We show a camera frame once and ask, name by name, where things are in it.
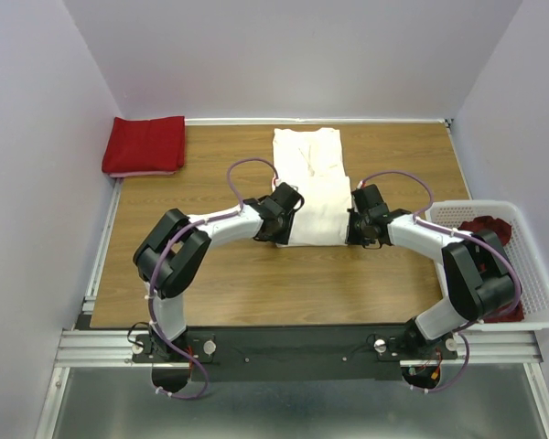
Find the gray floor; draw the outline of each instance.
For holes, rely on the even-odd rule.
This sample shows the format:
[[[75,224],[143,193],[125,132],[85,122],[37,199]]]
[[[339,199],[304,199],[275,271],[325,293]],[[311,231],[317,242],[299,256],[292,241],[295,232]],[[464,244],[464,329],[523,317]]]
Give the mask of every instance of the gray floor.
[[[433,395],[373,380],[215,383],[210,393],[172,401],[154,394],[150,370],[75,369],[55,437],[544,437],[522,365],[472,366]]]

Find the white backdrop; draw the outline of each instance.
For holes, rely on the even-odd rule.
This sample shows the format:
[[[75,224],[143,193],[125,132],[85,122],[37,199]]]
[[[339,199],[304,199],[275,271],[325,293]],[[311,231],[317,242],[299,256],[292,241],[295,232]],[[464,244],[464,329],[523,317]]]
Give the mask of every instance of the white backdrop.
[[[123,113],[453,117],[521,0],[65,0]]]
[[[80,311],[117,113],[60,1],[0,2],[0,438],[34,436]]]
[[[472,195],[517,204],[549,268],[549,0],[523,2],[452,129]]]

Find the red cloth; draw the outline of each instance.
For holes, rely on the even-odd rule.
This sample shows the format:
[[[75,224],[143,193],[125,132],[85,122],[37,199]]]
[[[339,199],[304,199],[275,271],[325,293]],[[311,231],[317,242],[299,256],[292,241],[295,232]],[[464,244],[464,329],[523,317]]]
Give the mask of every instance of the red cloth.
[[[185,117],[125,121],[116,117],[102,172],[113,177],[171,174],[185,164]]]
[[[461,226],[458,227],[460,230],[473,231],[477,232],[482,229],[490,229],[498,235],[498,239],[501,240],[502,245],[506,245],[511,240],[512,236],[512,226],[500,219],[486,216],[486,217],[476,217],[472,221],[464,221],[461,223]],[[522,310],[522,302],[519,302],[514,311],[510,314],[503,317],[494,317],[494,318],[485,318],[484,322],[486,323],[502,323],[502,322],[521,322],[524,320],[524,311]]]
[[[490,229],[498,235],[502,245],[508,244],[512,236],[512,226],[508,222],[500,218],[494,219],[491,216],[476,217],[472,221],[464,221],[458,229],[473,231],[474,233],[482,229]]]

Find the screw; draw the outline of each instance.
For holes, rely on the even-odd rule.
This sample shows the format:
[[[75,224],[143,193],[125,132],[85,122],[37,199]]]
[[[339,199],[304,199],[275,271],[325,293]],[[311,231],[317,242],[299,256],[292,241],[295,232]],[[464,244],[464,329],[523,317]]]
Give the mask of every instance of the screw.
[[[208,340],[203,344],[203,351],[207,355],[211,355],[216,351],[216,344],[213,342],[213,340]]]
[[[131,350],[133,354],[138,355],[142,354],[145,349],[140,345],[132,345]]]
[[[386,342],[382,338],[379,338],[374,342],[374,349],[379,354],[386,352]]]
[[[458,343],[453,338],[448,338],[446,340],[446,348],[451,352],[456,352],[458,350]]]

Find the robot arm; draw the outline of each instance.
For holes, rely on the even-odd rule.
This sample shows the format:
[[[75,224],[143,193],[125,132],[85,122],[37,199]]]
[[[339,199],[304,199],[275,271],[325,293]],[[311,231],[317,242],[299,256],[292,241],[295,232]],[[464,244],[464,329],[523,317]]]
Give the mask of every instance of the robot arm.
[[[364,247],[376,241],[413,250],[443,265],[448,296],[405,326],[403,343],[415,351],[467,322],[475,322],[509,305],[514,283],[508,270],[490,252],[476,244],[430,230],[403,209],[389,211],[375,185],[352,192],[348,244]],[[486,242],[507,260],[498,236],[482,230],[472,236]]]
[[[303,206],[301,195],[286,183],[259,199],[246,199],[239,206],[207,215],[183,214],[171,209],[155,225],[135,253],[133,261],[140,278],[149,283],[162,251],[176,234],[191,224],[205,224],[187,230],[161,262],[155,289],[156,318],[169,339],[181,335],[187,325],[182,293],[189,287],[208,249],[241,239],[287,244],[295,213]]]

